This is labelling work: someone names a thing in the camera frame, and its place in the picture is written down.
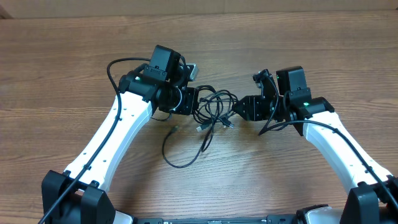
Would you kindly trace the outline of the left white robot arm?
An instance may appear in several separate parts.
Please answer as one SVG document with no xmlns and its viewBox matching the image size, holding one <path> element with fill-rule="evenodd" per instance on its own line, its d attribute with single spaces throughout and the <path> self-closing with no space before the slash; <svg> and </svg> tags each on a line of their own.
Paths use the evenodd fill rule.
<svg viewBox="0 0 398 224">
<path fill-rule="evenodd" d="M 178 52 L 156 45 L 151 58 L 112 82 L 114 103 L 91 141 L 62 173 L 48 171 L 42 181 L 41 223 L 135 223 L 108 197 L 119 163 L 139 130 L 156 110 L 190 115 L 198 98 L 188 82 L 198 68 Z"/>
</svg>

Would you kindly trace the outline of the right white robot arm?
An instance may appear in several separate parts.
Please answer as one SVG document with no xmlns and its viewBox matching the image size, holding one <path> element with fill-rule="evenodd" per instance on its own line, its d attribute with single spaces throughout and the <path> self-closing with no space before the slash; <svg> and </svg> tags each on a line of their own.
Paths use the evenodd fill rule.
<svg viewBox="0 0 398 224">
<path fill-rule="evenodd" d="M 343 209 L 327 204 L 293 215 L 269 215 L 266 223 L 397 223 L 397 177 L 377 163 L 346 130 L 334 107 L 312 97 L 301 66 L 253 75 L 260 95 L 245 96 L 233 111 L 246 121 L 266 121 L 264 134 L 293 126 L 312 143 L 341 181 Z"/>
</svg>

